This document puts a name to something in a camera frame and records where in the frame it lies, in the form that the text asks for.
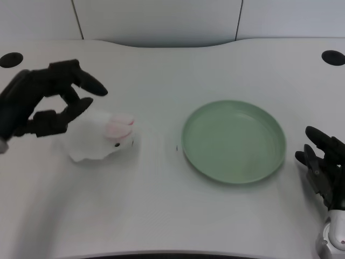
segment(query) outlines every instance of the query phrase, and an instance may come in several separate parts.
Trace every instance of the black hole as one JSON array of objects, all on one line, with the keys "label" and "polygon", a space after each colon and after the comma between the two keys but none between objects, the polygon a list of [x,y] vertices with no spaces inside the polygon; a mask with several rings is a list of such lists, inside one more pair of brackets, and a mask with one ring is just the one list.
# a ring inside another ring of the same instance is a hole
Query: black hole
[{"label": "black hole", "polygon": [[0,58],[0,66],[9,69],[15,67],[23,61],[23,55],[18,52],[8,53]]},{"label": "black hole", "polygon": [[321,55],[323,61],[332,66],[345,65],[345,56],[335,50],[327,50]]}]

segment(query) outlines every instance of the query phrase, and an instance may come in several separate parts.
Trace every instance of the white wall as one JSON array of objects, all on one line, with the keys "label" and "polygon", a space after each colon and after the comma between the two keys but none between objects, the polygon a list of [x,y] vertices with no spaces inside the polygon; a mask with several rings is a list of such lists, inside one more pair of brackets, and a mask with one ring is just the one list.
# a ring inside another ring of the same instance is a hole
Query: white wall
[{"label": "white wall", "polygon": [[210,46],[235,39],[241,0],[74,0],[85,39]]},{"label": "white wall", "polygon": [[71,0],[1,0],[0,41],[81,39]]},{"label": "white wall", "polygon": [[[85,39],[209,46],[235,39],[242,0],[74,0]],[[345,0],[243,0],[237,39],[345,37]],[[81,39],[72,0],[0,0],[0,42]]]},{"label": "white wall", "polygon": [[244,0],[237,39],[345,37],[345,0]]}]

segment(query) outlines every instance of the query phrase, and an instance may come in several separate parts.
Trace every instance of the green plate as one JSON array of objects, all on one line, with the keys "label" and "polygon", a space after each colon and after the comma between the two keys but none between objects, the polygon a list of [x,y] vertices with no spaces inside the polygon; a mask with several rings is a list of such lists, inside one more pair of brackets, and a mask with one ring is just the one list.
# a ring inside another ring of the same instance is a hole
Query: green plate
[{"label": "green plate", "polygon": [[284,161],[286,141],[277,121],[242,101],[217,101],[196,110],[182,133],[183,150],[203,174],[226,183],[249,183]]}]

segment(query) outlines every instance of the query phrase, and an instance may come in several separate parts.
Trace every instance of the white plush rabbit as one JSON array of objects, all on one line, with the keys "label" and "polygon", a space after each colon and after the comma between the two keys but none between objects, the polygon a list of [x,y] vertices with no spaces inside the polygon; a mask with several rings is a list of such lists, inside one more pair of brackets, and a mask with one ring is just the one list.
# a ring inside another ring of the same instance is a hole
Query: white plush rabbit
[{"label": "white plush rabbit", "polygon": [[76,162],[103,159],[132,145],[133,123],[131,115],[113,115],[89,108],[69,124],[62,142],[69,156]]}]

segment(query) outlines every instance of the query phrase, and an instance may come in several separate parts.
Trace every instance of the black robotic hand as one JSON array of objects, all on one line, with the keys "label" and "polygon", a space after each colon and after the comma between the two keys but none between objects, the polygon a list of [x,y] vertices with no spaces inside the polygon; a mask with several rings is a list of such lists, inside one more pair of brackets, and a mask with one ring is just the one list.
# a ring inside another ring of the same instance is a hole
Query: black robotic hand
[{"label": "black robotic hand", "polygon": [[[97,96],[108,93],[99,81],[80,68],[76,59],[51,63],[47,69],[20,71],[0,94],[0,153],[6,151],[6,142],[12,136],[65,133],[68,123],[93,101],[92,98],[80,99],[72,84]],[[54,95],[60,95],[67,107],[59,114],[54,110],[37,112],[29,120],[43,97]]]},{"label": "black robotic hand", "polygon": [[317,157],[305,144],[304,152],[296,152],[296,159],[308,167],[307,179],[315,193],[323,197],[325,206],[345,210],[345,144],[311,126],[306,128],[306,135],[325,156]]}]

